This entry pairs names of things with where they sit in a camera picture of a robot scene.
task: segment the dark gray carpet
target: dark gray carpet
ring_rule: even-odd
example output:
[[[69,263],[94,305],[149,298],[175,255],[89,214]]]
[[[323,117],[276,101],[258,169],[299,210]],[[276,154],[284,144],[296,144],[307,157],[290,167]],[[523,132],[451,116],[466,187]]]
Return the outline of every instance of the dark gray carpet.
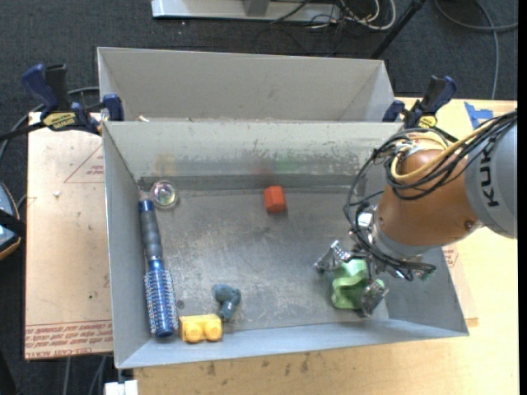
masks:
[[[395,0],[399,15],[411,1]],[[475,1],[439,2],[458,21],[488,26]],[[518,21],[519,0],[477,2],[495,26]],[[353,25],[339,31],[257,21],[153,20],[151,0],[0,0],[0,133],[38,104],[21,85],[26,69],[66,63],[70,89],[96,86],[98,46],[368,58],[384,37]],[[448,75],[458,85],[456,98],[517,99],[518,30],[501,32],[497,42],[498,60],[492,33],[456,25],[428,0],[381,58],[396,95],[419,97],[431,75]],[[0,162],[0,180],[15,198],[26,192],[26,145],[25,137],[17,137]],[[23,360],[23,268],[23,247],[0,263],[0,351],[23,393],[62,393],[64,360]],[[99,364],[98,356],[73,359],[68,393],[86,394]],[[105,379],[114,377],[108,361]]]

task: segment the power cord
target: power cord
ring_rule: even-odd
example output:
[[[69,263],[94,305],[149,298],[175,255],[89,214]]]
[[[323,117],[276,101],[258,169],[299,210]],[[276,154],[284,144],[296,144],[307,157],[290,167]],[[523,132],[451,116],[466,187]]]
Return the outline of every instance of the power cord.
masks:
[[[494,67],[494,78],[492,79],[492,92],[491,92],[491,100],[494,100],[496,97],[496,88],[497,88],[497,78],[499,74],[499,68],[500,68],[500,48],[499,43],[497,39],[497,34],[501,32],[507,32],[510,30],[514,30],[518,28],[518,22],[513,22],[509,25],[503,25],[503,26],[495,26],[492,22],[492,19],[490,15],[488,14],[487,10],[482,6],[482,4],[478,0],[474,0],[476,5],[478,6],[479,10],[483,13],[485,18],[487,19],[487,22],[489,26],[477,26],[477,25],[470,25],[463,23],[461,21],[458,21],[454,19],[452,16],[450,16],[446,11],[441,7],[439,0],[434,0],[434,4],[439,11],[441,15],[443,15],[446,19],[449,21],[455,23],[458,26],[462,26],[464,28],[474,30],[476,32],[492,32],[492,37],[494,39],[494,49],[495,49],[495,67]]]

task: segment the gray bin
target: gray bin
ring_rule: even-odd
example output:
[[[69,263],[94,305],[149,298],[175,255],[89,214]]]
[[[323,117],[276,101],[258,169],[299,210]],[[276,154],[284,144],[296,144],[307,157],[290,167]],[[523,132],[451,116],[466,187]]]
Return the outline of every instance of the gray bin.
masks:
[[[378,61],[99,49],[101,94],[124,102],[103,132],[114,323],[120,369],[364,346],[467,334],[440,249],[428,281],[385,277],[369,318],[335,309],[313,263],[347,241],[347,186],[399,129]],[[148,123],[134,121],[139,115]],[[147,323],[138,192],[169,179],[180,203],[157,211],[180,315],[218,311],[212,287],[242,302],[219,342],[157,340]],[[287,210],[268,214],[281,185]],[[382,186],[371,177],[368,186]]]

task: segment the clamp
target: clamp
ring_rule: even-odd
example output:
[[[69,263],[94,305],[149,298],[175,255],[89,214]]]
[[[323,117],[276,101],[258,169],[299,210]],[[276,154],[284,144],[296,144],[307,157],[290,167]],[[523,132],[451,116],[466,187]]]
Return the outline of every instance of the clamp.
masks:
[[[403,101],[395,100],[386,110],[382,121],[394,122],[402,114],[404,128],[436,128],[437,111],[450,102],[456,91],[457,85],[450,77],[432,75],[422,100],[416,100],[410,110],[405,109]],[[457,141],[448,133],[441,132],[451,141]]]
[[[65,64],[47,68],[43,64],[37,64],[24,73],[22,85],[44,106],[40,112],[40,121],[2,135],[0,140],[8,140],[40,128],[49,128],[55,132],[80,130],[100,135],[101,124],[91,117],[92,109],[106,109],[107,119],[124,120],[123,106],[116,94],[105,95],[99,104],[90,107],[83,107],[76,101],[71,102],[66,87],[66,71]]]

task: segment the hairbrush handle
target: hairbrush handle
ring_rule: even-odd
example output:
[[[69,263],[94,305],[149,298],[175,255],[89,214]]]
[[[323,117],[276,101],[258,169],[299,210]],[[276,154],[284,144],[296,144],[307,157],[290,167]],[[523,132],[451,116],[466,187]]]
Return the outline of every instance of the hairbrush handle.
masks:
[[[163,248],[152,201],[139,203],[141,238],[147,260],[144,277],[150,329],[157,337],[169,337],[176,329],[174,283],[163,266]]]

